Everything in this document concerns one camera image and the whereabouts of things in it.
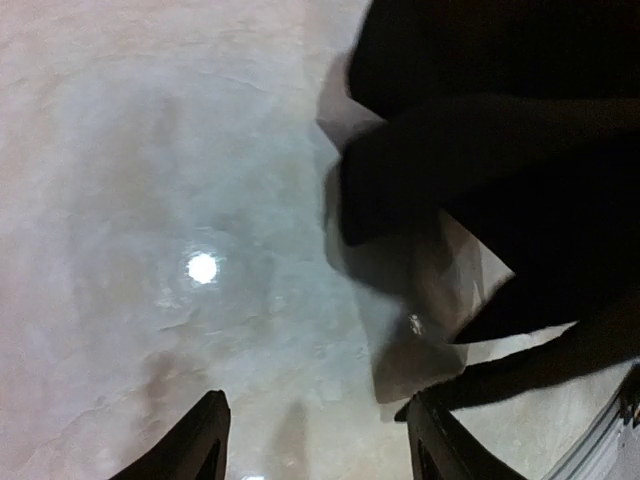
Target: white marble floor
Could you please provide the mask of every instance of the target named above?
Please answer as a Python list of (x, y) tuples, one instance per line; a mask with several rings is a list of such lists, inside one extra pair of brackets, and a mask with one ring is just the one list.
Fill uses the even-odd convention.
[[(230, 480), (410, 478), (384, 405), (465, 352), (402, 333), (402, 263), (348, 266), (325, 231), (333, 142), (372, 120), (340, 86), (365, 8), (0, 3), (1, 478), (107, 478), (208, 389), (233, 412)], [(505, 270), (450, 229), (457, 266), (431, 273), (468, 308)], [(580, 388), (545, 425), (573, 415), (581, 433)], [(522, 408), (504, 431), (483, 427), (495, 408), (461, 415), (525, 473), (575, 438), (520, 460), (528, 440), (505, 432)]]

